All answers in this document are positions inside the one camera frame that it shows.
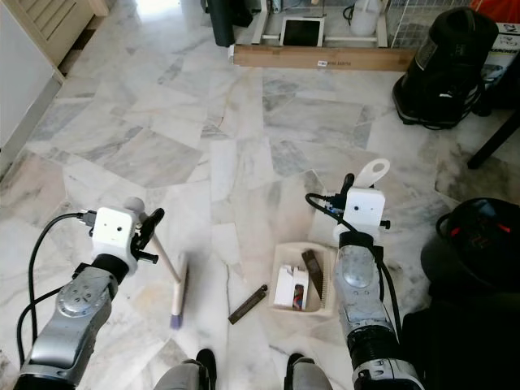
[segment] plastic bottle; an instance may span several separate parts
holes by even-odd
[[[350,31],[358,37],[369,37],[375,33],[377,19],[381,13],[380,0],[357,0]]]

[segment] person's foot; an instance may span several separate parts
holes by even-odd
[[[208,370],[210,389],[215,390],[215,384],[217,383],[217,362],[215,361],[215,355],[210,349],[201,349],[195,360]]]
[[[299,358],[303,358],[301,353],[293,353],[287,360],[287,370],[285,371],[284,390],[293,390],[293,365]]]

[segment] trouser leg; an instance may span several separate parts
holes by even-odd
[[[308,357],[301,357],[293,364],[292,380],[288,379],[286,385],[292,383],[292,386],[286,390],[332,390],[325,373]]]
[[[158,381],[154,390],[209,390],[207,369],[195,360],[187,360],[171,368]]]

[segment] marble floor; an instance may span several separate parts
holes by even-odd
[[[509,113],[433,132],[398,119],[390,93],[399,73],[232,66],[197,3],[119,0],[0,184],[0,387],[18,370],[33,244],[65,211],[141,197],[166,210],[158,236],[171,257],[190,261],[182,329],[169,328],[164,266],[142,264],[120,286],[81,389],[150,389],[209,347],[222,390],[280,389],[295,351],[339,390],[353,385],[337,316],[293,318],[264,300],[236,325],[227,320],[271,279],[277,244],[330,244],[333,222],[304,195],[336,191],[373,158],[391,161],[379,184],[392,220],[382,240],[403,314],[427,305],[419,254],[440,215],[477,196],[520,202],[520,132],[480,170],[465,167]],[[37,295],[89,261],[87,229],[62,222],[41,247]],[[40,324],[53,307],[40,305]],[[24,335],[28,345],[27,327]]]

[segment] black cable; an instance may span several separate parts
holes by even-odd
[[[397,305],[396,289],[393,286],[392,276],[390,275],[390,271],[388,270],[387,266],[384,264],[384,262],[379,262],[379,264],[381,266],[381,270],[384,273],[384,278],[387,280],[388,283],[388,291],[390,292],[390,299],[392,301],[393,318],[394,322],[396,323],[397,339],[401,342],[402,326],[401,316],[399,315],[399,306]]]
[[[55,290],[52,290],[51,292],[48,292],[47,294],[44,294],[41,297],[38,297],[36,300],[34,300],[34,304],[37,305],[41,301],[44,301],[45,299],[50,298],[53,295],[56,295],[57,293],[59,293],[59,290],[61,290],[62,287],[58,287]],[[18,325],[16,326],[16,344],[18,345],[18,356],[19,356],[19,366],[20,367],[25,362],[24,344],[22,343],[22,325],[24,323],[25,316],[27,315],[27,313],[30,310],[31,310],[31,304],[25,306],[25,309],[22,311],[22,314],[19,315]]]
[[[321,207],[318,203],[313,201],[311,198],[315,197],[316,199],[321,199],[323,201],[328,201],[328,199],[331,199],[331,197],[324,197],[323,195],[319,195],[317,193],[307,193],[305,195],[305,200],[307,203],[309,203],[311,206],[313,206],[316,210],[320,210],[325,215],[328,215],[329,217],[332,217],[337,222],[341,223],[342,225],[345,225],[351,232],[357,233],[358,230],[352,226],[350,223],[342,219],[341,217],[338,217],[336,214],[332,213],[331,211],[327,210],[325,207]]]
[[[345,15],[345,12],[346,11],[350,11],[349,12],[349,16]],[[349,25],[350,25],[350,22],[352,22],[352,16],[353,16],[353,13],[354,13],[354,6],[347,6],[344,10],[343,10],[343,17],[345,18],[345,20],[347,20],[347,22],[349,22]]]
[[[383,273],[381,271],[381,266],[377,264],[377,271],[379,272],[379,300],[381,302],[384,301],[384,280]]]
[[[38,337],[38,326],[37,326],[37,316],[36,316],[36,303],[34,299],[34,262],[36,261],[36,255],[38,253],[38,250],[40,249],[41,242],[45,238],[46,234],[49,232],[49,230],[59,221],[62,219],[67,218],[81,218],[83,214],[82,213],[69,213],[69,214],[63,214],[56,218],[54,218],[52,221],[50,221],[47,226],[44,227],[43,231],[41,232],[40,236],[38,237],[36,244],[34,245],[34,248],[32,249],[31,253],[31,259],[29,260],[29,271],[28,271],[28,287],[29,287],[29,309],[31,310],[31,321],[32,321],[32,343],[36,341],[36,338]]]

